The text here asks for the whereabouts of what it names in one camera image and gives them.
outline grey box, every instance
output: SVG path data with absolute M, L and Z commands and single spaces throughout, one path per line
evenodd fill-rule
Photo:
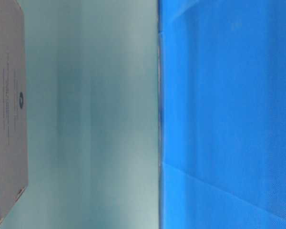
M 24 16 L 0 0 L 0 222 L 28 185 Z

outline cardboard box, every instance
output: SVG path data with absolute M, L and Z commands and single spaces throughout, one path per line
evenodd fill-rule
M 24 16 L 0 0 L 0 222 L 28 184 Z

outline teal surface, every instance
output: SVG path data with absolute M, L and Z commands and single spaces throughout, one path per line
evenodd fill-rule
M 1 229 L 158 228 L 157 1 L 19 2 L 30 183 Z

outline wall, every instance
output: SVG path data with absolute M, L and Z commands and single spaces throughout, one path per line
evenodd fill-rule
M 1 229 L 158 228 L 157 2 L 19 2 L 30 184 Z

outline blue cloth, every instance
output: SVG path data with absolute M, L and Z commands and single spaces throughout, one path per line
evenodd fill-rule
M 286 0 L 161 0 L 163 229 L 286 229 Z

